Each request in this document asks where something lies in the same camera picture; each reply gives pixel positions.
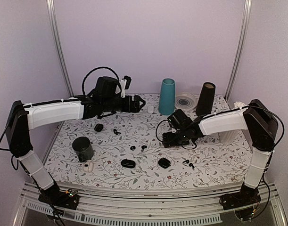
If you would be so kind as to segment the white airpods charging case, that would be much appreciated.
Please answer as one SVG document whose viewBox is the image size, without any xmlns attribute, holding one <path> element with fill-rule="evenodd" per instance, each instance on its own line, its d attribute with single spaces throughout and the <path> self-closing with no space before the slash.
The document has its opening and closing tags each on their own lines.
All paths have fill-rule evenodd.
<svg viewBox="0 0 288 226">
<path fill-rule="evenodd" d="M 148 106 L 148 113 L 152 114 L 154 112 L 154 107 L 153 106 Z"/>
</svg>

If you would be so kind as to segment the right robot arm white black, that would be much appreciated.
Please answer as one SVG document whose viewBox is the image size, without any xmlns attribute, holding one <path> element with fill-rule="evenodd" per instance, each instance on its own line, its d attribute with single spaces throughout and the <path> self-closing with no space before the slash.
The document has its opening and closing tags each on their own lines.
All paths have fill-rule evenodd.
<svg viewBox="0 0 288 226">
<path fill-rule="evenodd" d="M 253 99 L 248 105 L 217 114 L 205 114 L 192 120 L 183 110 L 172 113 L 167 122 L 176 132 L 166 132 L 160 142 L 164 147 L 182 146 L 189 140 L 232 130 L 247 130 L 252 140 L 252 159 L 241 189 L 237 193 L 226 194 L 221 201 L 238 202 L 247 205 L 258 201 L 258 186 L 267 171 L 272 153 L 278 141 L 279 118 L 270 112 L 260 100 Z"/>
</svg>

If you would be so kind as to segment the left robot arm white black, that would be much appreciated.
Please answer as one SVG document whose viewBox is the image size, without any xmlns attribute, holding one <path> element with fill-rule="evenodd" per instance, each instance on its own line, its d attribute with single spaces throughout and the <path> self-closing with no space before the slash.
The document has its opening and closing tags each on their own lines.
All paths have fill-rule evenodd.
<svg viewBox="0 0 288 226">
<path fill-rule="evenodd" d="M 60 204 L 63 194 L 42 162 L 56 127 L 69 120 L 103 118 L 117 112 L 138 113 L 145 104 L 138 95 L 117 95 L 97 100 L 79 95 L 36 104 L 24 104 L 17 100 L 12 103 L 1 137 L 8 142 L 6 150 L 18 159 L 39 188 L 45 191 L 45 197 L 52 204 Z"/>
</svg>

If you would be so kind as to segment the black open earbud case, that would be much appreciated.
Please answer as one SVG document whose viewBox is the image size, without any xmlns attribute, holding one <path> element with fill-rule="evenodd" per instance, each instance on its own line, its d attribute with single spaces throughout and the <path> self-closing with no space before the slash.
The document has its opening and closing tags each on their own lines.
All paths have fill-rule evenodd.
<svg viewBox="0 0 288 226">
<path fill-rule="evenodd" d="M 158 160 L 158 165 L 160 167 L 162 167 L 163 169 L 167 169 L 168 167 L 171 166 L 171 162 L 168 159 L 166 159 L 166 158 L 160 158 Z"/>
</svg>

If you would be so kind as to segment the small black earbud case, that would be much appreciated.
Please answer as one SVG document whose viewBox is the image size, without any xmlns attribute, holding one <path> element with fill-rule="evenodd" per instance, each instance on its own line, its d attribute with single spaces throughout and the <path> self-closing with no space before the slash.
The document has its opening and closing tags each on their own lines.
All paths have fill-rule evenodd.
<svg viewBox="0 0 288 226">
<path fill-rule="evenodd" d="M 96 132 L 101 132 L 103 130 L 104 126 L 100 123 L 96 124 L 95 127 L 94 127 L 94 130 Z"/>
</svg>

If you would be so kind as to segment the black oval earbud case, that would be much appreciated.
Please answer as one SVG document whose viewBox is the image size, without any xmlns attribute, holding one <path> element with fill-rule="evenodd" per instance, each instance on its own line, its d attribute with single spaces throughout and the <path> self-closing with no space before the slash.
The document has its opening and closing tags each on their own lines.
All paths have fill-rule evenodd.
<svg viewBox="0 0 288 226">
<path fill-rule="evenodd" d="M 136 163 L 135 163 L 135 161 L 133 161 L 133 160 L 123 159 L 123 160 L 121 161 L 121 165 L 122 165 L 123 167 L 125 167 L 125 168 L 133 169 L 133 168 L 135 168 Z"/>
</svg>

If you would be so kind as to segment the white earbud case front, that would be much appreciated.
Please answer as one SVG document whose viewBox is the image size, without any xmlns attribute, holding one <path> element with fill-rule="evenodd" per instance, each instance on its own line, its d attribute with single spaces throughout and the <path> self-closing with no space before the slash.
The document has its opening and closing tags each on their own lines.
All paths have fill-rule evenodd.
<svg viewBox="0 0 288 226">
<path fill-rule="evenodd" d="M 93 168 L 94 168 L 94 163 L 90 162 L 90 161 L 87 161 L 83 164 L 83 171 L 84 172 L 92 172 L 93 171 Z"/>
</svg>

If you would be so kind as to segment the spiral pattern ceramic bowl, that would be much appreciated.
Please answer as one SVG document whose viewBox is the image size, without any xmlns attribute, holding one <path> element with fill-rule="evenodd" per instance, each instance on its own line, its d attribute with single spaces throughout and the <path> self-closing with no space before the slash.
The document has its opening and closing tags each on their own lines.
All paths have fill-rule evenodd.
<svg viewBox="0 0 288 226">
<path fill-rule="evenodd" d="M 175 109 L 191 111 L 196 108 L 197 103 L 197 98 L 188 92 L 180 93 L 175 97 Z"/>
</svg>

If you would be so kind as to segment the teal tall cup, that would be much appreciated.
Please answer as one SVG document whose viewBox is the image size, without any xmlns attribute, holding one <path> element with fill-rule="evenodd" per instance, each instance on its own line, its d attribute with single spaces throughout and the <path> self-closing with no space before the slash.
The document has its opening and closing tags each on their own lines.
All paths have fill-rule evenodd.
<svg viewBox="0 0 288 226">
<path fill-rule="evenodd" d="M 158 110 L 162 115 L 170 115 L 175 108 L 175 81 L 171 78 L 162 80 Z"/>
</svg>

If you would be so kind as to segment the dark brown tall cup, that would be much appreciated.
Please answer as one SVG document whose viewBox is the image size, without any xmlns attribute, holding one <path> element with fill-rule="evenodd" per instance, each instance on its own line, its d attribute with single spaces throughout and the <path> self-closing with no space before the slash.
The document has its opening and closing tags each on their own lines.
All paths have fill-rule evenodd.
<svg viewBox="0 0 288 226">
<path fill-rule="evenodd" d="M 197 107 L 196 115 L 203 116 L 210 114 L 213 107 L 216 86 L 211 82 L 205 82 L 201 89 Z"/>
</svg>

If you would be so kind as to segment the white ribbed vase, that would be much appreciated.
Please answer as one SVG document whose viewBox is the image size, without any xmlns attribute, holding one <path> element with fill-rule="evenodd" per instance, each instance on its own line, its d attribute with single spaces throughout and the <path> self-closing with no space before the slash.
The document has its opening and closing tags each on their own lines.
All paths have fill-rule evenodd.
<svg viewBox="0 0 288 226">
<path fill-rule="evenodd" d="M 242 108 L 244 107 L 246 104 L 240 101 L 236 101 L 234 103 L 234 108 Z M 225 145 L 230 145 L 233 140 L 235 139 L 236 135 L 238 134 L 239 130 L 231 130 L 231 131 L 226 131 L 226 132 L 221 132 L 219 133 L 219 139 L 220 141 L 225 144 Z"/>
</svg>

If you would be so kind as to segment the dark grey mug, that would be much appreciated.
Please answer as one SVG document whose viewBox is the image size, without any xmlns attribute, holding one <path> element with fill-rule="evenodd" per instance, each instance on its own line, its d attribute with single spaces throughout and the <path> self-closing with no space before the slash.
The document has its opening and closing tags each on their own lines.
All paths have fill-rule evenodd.
<svg viewBox="0 0 288 226">
<path fill-rule="evenodd" d="M 80 162 L 91 160 L 94 151 L 91 146 L 91 142 L 87 137 L 78 137 L 72 143 L 72 148 L 77 154 Z"/>
</svg>

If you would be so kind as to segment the front aluminium rail base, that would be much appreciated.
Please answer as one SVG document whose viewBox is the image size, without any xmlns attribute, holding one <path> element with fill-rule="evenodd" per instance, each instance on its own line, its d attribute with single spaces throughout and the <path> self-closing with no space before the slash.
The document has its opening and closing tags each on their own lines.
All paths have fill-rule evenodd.
<svg viewBox="0 0 288 226">
<path fill-rule="evenodd" d="M 235 193 L 240 183 L 172 190 L 129 190 L 59 183 L 80 196 L 76 210 L 61 209 L 55 220 L 52 209 L 38 200 L 38 190 L 25 183 L 13 224 L 16 226 L 287 226 L 278 191 L 273 183 L 260 184 L 261 203 L 256 219 L 239 215 L 249 207 L 224 210 L 220 197 Z"/>
</svg>

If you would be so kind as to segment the aluminium frame post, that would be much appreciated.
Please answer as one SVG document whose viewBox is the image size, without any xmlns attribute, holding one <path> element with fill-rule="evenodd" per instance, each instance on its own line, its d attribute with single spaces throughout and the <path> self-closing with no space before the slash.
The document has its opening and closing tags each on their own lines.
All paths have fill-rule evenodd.
<svg viewBox="0 0 288 226">
<path fill-rule="evenodd" d="M 251 8 L 252 8 L 252 0 L 245 0 L 236 54 L 235 54 L 234 62 L 232 65 L 232 70 L 231 70 L 230 78 L 228 81 L 228 85 L 224 94 L 224 99 L 227 102 L 229 101 L 231 97 L 232 90 L 236 81 L 236 77 L 237 77 L 237 73 L 238 73 L 238 69 L 239 69 L 239 65 L 241 61 L 241 56 L 242 56 L 243 48 L 245 45 L 245 39 L 246 39 L 249 20 L 250 20 Z"/>
<path fill-rule="evenodd" d="M 71 81 L 70 81 L 70 78 L 68 75 L 65 57 L 64 57 L 63 50 L 62 50 L 60 34 L 59 34 L 59 30 L 58 30 L 58 25 L 57 25 L 57 18 L 56 18 L 54 1 L 53 0 L 46 0 L 46 3 L 47 3 L 47 10 L 48 10 L 48 16 L 49 16 L 49 22 L 50 22 L 50 26 L 51 26 L 52 36 L 53 36 L 53 40 L 54 40 L 54 44 L 55 44 L 55 48 L 56 48 L 56 52 L 57 52 L 57 56 L 58 56 L 58 60 L 59 60 L 60 69 L 61 69 L 61 72 L 63 75 L 64 84 L 65 84 L 65 87 L 67 89 L 69 96 L 73 97 L 74 92 L 73 92 Z"/>
</svg>

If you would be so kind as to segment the right aluminium frame post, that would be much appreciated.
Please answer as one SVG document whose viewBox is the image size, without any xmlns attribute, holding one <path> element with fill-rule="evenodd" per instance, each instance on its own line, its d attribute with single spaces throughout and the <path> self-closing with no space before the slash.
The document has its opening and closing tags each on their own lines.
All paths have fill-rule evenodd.
<svg viewBox="0 0 288 226">
<path fill-rule="evenodd" d="M 238 73 L 238 69 L 239 69 L 239 65 L 241 61 L 241 56 L 242 56 L 243 48 L 245 45 L 245 39 L 246 39 L 249 20 L 250 20 L 251 8 L 252 8 L 252 0 L 245 0 L 236 54 L 235 54 L 234 62 L 232 65 L 232 70 L 231 70 L 230 78 L 228 81 L 228 85 L 224 94 L 224 99 L 227 102 L 229 101 L 231 97 L 232 90 L 236 81 L 236 77 L 237 77 L 237 73 Z"/>
</svg>

